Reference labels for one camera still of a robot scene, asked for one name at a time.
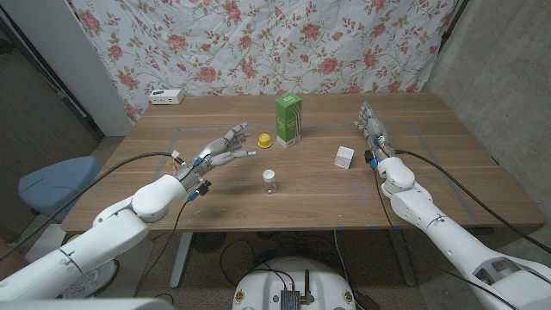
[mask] chair seat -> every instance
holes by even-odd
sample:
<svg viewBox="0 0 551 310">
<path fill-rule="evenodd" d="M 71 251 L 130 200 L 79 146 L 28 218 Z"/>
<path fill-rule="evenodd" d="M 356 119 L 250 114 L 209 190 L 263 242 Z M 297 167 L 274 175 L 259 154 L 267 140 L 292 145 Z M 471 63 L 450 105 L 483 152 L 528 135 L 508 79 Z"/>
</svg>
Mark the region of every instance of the chair seat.
<svg viewBox="0 0 551 310">
<path fill-rule="evenodd" d="M 52 215 L 76 193 L 90 185 L 102 167 L 92 157 L 73 158 L 49 165 L 19 180 L 19 196 L 44 215 Z M 60 223 L 77 203 L 55 217 Z"/>
</svg>

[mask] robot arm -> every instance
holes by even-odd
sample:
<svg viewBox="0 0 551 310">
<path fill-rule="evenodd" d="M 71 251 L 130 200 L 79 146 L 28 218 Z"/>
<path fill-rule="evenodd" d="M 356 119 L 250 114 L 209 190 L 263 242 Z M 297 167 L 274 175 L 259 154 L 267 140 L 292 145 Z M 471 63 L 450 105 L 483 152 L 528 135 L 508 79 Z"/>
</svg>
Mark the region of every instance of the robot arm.
<svg viewBox="0 0 551 310">
<path fill-rule="evenodd" d="M 482 244 L 449 218 L 432 201 L 430 193 L 415 181 L 413 172 L 394 157 L 386 128 L 375 118 L 365 102 L 360 122 L 355 122 L 368 139 L 373 155 L 372 167 L 386 178 L 382 193 L 390 198 L 393 211 L 422 230 L 461 275 L 510 302 L 517 309 L 549 308 L 551 269 L 540 263 L 511 257 Z M 487 309 L 511 309 L 508 305 L 471 286 Z"/>
<path fill-rule="evenodd" d="M 206 173 L 235 158 L 256 154 L 237 151 L 248 135 L 236 133 L 245 127 L 246 123 L 238 125 L 208 144 L 193 164 L 178 158 L 181 168 L 176 177 L 164 175 L 106 208 L 91 229 L 1 281 L 0 301 L 55 298 L 86 272 L 132 249 L 149 232 L 147 223 L 163 219 L 171 204 L 207 193 L 210 182 L 202 179 Z"/>
</svg>

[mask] cable connector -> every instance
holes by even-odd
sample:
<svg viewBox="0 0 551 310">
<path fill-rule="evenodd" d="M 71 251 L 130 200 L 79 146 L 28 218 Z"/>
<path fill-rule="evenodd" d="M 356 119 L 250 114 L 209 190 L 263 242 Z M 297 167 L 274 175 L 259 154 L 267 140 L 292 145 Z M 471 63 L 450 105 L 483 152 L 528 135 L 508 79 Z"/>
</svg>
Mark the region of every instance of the cable connector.
<svg viewBox="0 0 551 310">
<path fill-rule="evenodd" d="M 180 152 L 177 151 L 177 150 L 174 150 L 172 151 L 172 154 L 170 155 L 174 161 L 179 164 L 179 165 L 185 165 L 186 162 L 184 162 L 181 158 L 179 158 L 178 156 L 180 156 Z"/>
<path fill-rule="evenodd" d="M 212 183 L 210 183 L 210 181 L 205 181 L 205 183 L 199 185 L 196 192 L 199 193 L 199 195 L 205 195 L 208 192 L 208 187 L 211 185 Z"/>
<path fill-rule="evenodd" d="M 363 154 L 363 157 L 365 158 L 365 163 L 368 164 L 370 161 L 373 160 L 373 153 L 370 150 L 367 150 Z"/>
<path fill-rule="evenodd" d="M 193 193 L 191 193 L 191 194 L 188 196 L 188 202 L 194 201 L 195 198 L 197 198 L 198 196 L 199 196 L 199 192 L 194 191 Z"/>
<path fill-rule="evenodd" d="M 193 162 L 193 166 L 196 167 L 203 162 L 203 158 L 196 158 Z"/>
</svg>

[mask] small white box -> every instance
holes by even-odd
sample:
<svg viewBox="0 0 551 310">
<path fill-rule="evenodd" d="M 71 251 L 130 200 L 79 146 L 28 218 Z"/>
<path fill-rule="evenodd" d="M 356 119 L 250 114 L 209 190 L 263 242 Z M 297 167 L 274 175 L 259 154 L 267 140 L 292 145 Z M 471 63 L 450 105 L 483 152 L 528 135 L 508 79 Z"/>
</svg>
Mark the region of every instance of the small white box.
<svg viewBox="0 0 551 310">
<path fill-rule="evenodd" d="M 348 169 L 350 167 L 350 162 L 352 161 L 352 156 L 354 156 L 354 150 L 348 147 L 340 146 L 338 148 L 337 157 L 335 158 L 335 165 Z"/>
<path fill-rule="evenodd" d="M 149 95 L 152 104 L 179 104 L 183 99 L 183 90 L 153 90 Z"/>
</svg>

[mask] green and white carton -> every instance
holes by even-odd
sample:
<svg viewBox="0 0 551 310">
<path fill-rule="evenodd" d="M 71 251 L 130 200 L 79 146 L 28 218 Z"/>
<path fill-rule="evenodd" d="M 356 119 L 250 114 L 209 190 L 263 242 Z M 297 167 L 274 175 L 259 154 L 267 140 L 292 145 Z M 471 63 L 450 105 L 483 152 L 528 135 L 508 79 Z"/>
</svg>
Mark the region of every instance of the green and white carton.
<svg viewBox="0 0 551 310">
<path fill-rule="evenodd" d="M 302 99 L 293 93 L 284 93 L 275 100 L 277 141 L 285 148 L 300 141 L 300 113 Z"/>
</svg>

